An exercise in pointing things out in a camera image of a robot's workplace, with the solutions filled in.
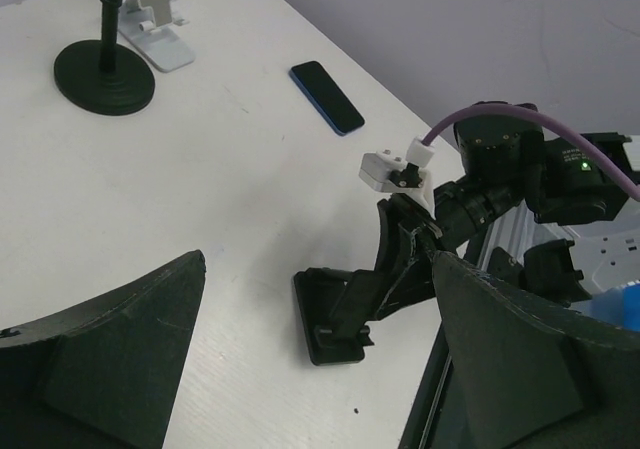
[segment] purple cable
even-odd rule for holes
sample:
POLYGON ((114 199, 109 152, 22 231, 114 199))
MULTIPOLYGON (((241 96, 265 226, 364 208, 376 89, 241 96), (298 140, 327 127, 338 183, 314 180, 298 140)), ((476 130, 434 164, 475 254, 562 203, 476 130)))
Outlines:
POLYGON ((469 119, 470 117, 490 115, 515 117, 516 119, 521 119, 523 121, 532 122, 539 126, 546 127, 551 132, 554 132, 584 152, 586 156, 591 159, 596 166, 602 169, 602 171, 607 174, 613 182, 620 186, 620 188, 626 192, 629 197, 636 201, 640 201, 640 187, 636 186, 636 184, 596 146, 561 122, 524 107, 512 106, 510 104, 478 104, 461 109, 450 116, 445 117, 442 121, 436 124, 433 129, 429 131, 429 134, 427 134, 422 140, 422 143, 425 146, 430 146, 433 144, 436 137, 442 134, 447 127, 455 124, 456 122, 469 119))

